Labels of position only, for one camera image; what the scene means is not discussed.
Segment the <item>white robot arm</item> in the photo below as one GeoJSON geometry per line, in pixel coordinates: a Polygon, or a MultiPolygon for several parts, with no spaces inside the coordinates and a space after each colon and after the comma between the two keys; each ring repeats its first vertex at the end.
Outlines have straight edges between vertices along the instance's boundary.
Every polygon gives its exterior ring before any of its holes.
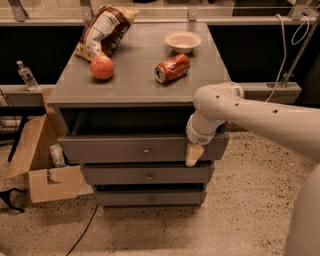
{"type": "Polygon", "coordinates": [[[193,166],[202,147],[226,121],[300,153],[316,163],[293,209],[284,256],[320,256],[320,110],[247,100],[236,83],[206,85],[193,96],[195,112],[186,134],[186,164],[193,166]]]}

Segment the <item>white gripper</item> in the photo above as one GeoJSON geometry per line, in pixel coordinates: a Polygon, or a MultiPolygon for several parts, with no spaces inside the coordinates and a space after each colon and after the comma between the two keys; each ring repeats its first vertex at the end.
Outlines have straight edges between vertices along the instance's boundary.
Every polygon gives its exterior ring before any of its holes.
{"type": "Polygon", "coordinates": [[[217,128],[223,123],[223,120],[206,119],[197,111],[190,116],[186,125],[186,135],[190,142],[186,151],[186,165],[188,167],[197,163],[204,152],[202,146],[211,142],[217,128]]]}

